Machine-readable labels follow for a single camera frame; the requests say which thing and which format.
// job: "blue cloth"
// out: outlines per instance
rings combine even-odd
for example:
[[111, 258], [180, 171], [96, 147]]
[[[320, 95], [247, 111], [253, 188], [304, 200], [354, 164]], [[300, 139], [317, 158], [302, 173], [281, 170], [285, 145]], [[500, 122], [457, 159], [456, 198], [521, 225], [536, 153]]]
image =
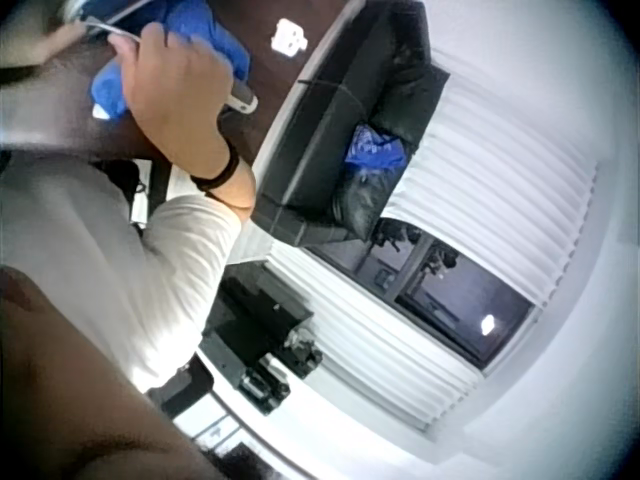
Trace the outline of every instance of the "blue cloth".
[[358, 125], [345, 162], [367, 170], [387, 170], [406, 167], [408, 159], [400, 139]]
[[[130, 31], [136, 30], [137, 15], [143, 25], [159, 21], [168, 31], [177, 33], [187, 40], [192, 35], [198, 35], [209, 42], [215, 50], [225, 55], [231, 62], [233, 75], [238, 80], [246, 82], [251, 62], [249, 53], [233, 35], [216, 22], [205, 0], [182, 0], [174, 4], [156, 0], [151, 2], [149, 7], [141, 9], [139, 13], [127, 20]], [[122, 72], [115, 59], [100, 70], [93, 79], [91, 97], [111, 119], [119, 118], [127, 111], [122, 93]]]

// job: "black wristband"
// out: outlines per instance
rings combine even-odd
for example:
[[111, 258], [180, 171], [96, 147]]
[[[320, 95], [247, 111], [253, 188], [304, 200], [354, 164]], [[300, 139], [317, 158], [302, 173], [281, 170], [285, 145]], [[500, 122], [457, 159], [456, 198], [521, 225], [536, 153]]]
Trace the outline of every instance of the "black wristband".
[[229, 140], [225, 138], [224, 141], [227, 142], [227, 146], [229, 147], [229, 163], [224, 170], [220, 172], [220, 175], [212, 179], [191, 176], [193, 183], [195, 183], [198, 190], [202, 192], [208, 192], [227, 183], [229, 179], [233, 177], [233, 174], [236, 173], [238, 165], [240, 165], [240, 157], [238, 156], [237, 150], [231, 145]]

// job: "sleeve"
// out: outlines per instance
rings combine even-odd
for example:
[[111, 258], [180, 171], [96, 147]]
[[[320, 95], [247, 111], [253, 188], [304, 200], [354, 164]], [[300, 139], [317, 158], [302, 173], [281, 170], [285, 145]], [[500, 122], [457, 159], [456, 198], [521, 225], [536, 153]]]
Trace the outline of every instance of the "sleeve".
[[198, 195], [174, 198], [151, 216], [142, 238], [148, 277], [139, 308], [154, 344], [146, 362], [158, 374], [157, 386], [200, 343], [241, 228], [226, 205]]

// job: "black furniture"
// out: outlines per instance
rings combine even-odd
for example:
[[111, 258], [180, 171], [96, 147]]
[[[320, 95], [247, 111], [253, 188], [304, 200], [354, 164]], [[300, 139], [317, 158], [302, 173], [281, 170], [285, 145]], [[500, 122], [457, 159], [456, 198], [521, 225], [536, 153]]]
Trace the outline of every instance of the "black furniture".
[[322, 361], [304, 323], [313, 314], [261, 263], [227, 267], [200, 350], [226, 380], [267, 415], [289, 395], [273, 355], [299, 378]]
[[254, 222], [293, 246], [354, 238], [332, 204], [355, 127], [367, 123], [399, 137], [411, 156], [447, 78], [431, 65], [422, 3], [368, 1], [304, 82], [309, 87], [270, 161]]

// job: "hand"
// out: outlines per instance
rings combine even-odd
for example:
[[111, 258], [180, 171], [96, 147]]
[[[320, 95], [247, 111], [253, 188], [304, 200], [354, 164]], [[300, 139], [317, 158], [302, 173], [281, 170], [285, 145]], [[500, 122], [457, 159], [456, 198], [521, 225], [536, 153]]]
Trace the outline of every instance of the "hand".
[[86, 33], [81, 23], [63, 25], [47, 34], [33, 19], [18, 17], [0, 29], [0, 68], [41, 65]]
[[111, 35], [122, 85], [136, 122], [151, 142], [190, 175], [215, 178], [229, 162], [217, 118], [233, 84], [229, 63], [204, 40], [188, 43], [151, 23], [138, 46]]

